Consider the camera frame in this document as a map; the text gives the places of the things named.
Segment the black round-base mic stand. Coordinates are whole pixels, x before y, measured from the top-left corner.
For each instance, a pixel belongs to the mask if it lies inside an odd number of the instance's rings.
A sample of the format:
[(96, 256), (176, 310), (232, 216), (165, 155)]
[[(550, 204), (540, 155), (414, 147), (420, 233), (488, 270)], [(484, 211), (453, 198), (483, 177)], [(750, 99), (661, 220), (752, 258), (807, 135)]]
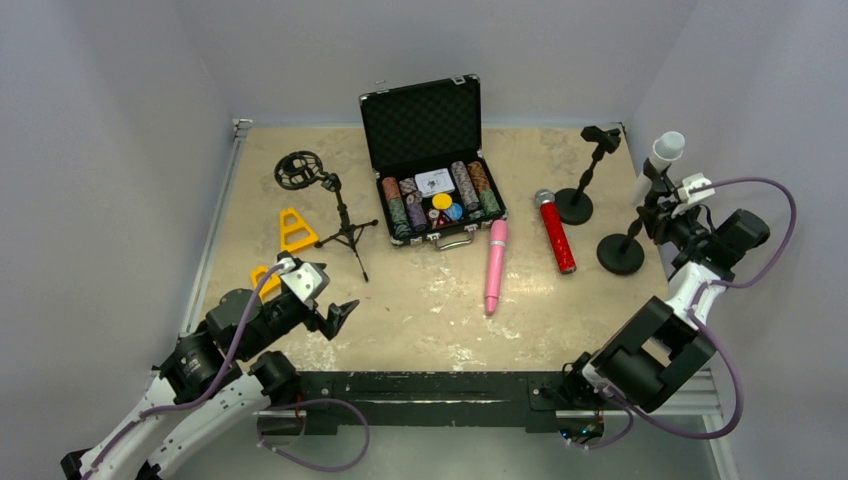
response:
[(653, 239), (659, 223), (669, 216), (668, 208), (660, 203), (661, 199), (671, 197), (674, 189), (668, 169), (668, 165), (656, 167), (649, 160), (644, 162), (642, 175), (649, 184), (647, 192), (642, 195), (642, 203), (636, 207), (637, 218), (625, 233), (605, 236), (596, 248), (597, 259), (608, 272), (627, 276), (642, 267), (645, 253), (636, 237), (645, 229), (648, 237)]

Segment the white microphone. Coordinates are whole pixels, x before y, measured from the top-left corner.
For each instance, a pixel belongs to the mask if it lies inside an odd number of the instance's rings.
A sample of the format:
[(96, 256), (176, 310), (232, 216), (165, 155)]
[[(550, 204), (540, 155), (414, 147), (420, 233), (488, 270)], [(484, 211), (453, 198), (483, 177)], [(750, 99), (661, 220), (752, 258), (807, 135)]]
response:
[(684, 135), (678, 131), (667, 131), (653, 142), (651, 153), (643, 163), (632, 190), (632, 206), (642, 203), (652, 185), (652, 180), (644, 172), (644, 167), (650, 164), (657, 172), (665, 172), (673, 162), (682, 157), (685, 143)]

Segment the red glitter microphone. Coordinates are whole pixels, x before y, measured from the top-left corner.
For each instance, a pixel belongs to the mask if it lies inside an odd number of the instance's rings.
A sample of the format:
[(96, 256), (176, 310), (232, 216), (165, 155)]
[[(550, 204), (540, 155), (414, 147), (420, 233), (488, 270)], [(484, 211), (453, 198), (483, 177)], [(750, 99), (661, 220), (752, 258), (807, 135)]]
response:
[(548, 189), (540, 189), (534, 195), (534, 202), (544, 222), (559, 272), (574, 273), (577, 265), (555, 204), (554, 193)]

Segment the black tripod shock-mount stand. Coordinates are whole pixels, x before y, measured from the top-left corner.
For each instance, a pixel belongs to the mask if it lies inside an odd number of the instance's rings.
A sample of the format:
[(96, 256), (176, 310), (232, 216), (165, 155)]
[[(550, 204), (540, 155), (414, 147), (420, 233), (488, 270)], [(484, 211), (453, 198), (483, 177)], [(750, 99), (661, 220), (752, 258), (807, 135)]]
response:
[(320, 157), (311, 151), (295, 151), (282, 157), (275, 165), (273, 176), (276, 183), (284, 190), (297, 191), (306, 189), (313, 184), (319, 184), (323, 189), (335, 195), (337, 213), (339, 216), (339, 229), (336, 233), (319, 239), (314, 246), (322, 248), (324, 245), (335, 241), (349, 248), (357, 259), (363, 279), (369, 282), (369, 276), (365, 270), (357, 245), (364, 230), (368, 227), (376, 227), (378, 219), (365, 223), (353, 223), (350, 219), (347, 204), (342, 196), (342, 182), (336, 173), (327, 172)]

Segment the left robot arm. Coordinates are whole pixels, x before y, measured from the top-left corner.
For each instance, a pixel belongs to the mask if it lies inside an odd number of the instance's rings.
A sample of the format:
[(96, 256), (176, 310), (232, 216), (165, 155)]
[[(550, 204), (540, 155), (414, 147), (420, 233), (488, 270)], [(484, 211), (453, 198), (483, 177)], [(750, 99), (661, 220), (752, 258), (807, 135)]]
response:
[(321, 315), (291, 291), (266, 303), (249, 290), (229, 292), (154, 367), (142, 399), (106, 439), (65, 455), (65, 477), (169, 479), (212, 440), (260, 411), (292, 410), (303, 424), (311, 402), (301, 375), (269, 347), (299, 325), (333, 339), (358, 304), (333, 304)]

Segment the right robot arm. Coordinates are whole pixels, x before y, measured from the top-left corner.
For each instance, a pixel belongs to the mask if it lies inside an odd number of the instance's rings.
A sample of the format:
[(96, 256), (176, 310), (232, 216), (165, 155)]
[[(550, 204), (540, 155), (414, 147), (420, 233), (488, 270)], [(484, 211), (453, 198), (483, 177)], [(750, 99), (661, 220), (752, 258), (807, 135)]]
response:
[(770, 228), (745, 209), (716, 229), (700, 222), (698, 206), (678, 216), (672, 211), (668, 202), (640, 206), (632, 224), (644, 228), (655, 244), (678, 249), (669, 299), (650, 298), (601, 349), (565, 367), (560, 388), (565, 401), (600, 407), (602, 391), (615, 389), (650, 413), (715, 355), (715, 342), (702, 329), (709, 310), (734, 279), (734, 266), (769, 239)]

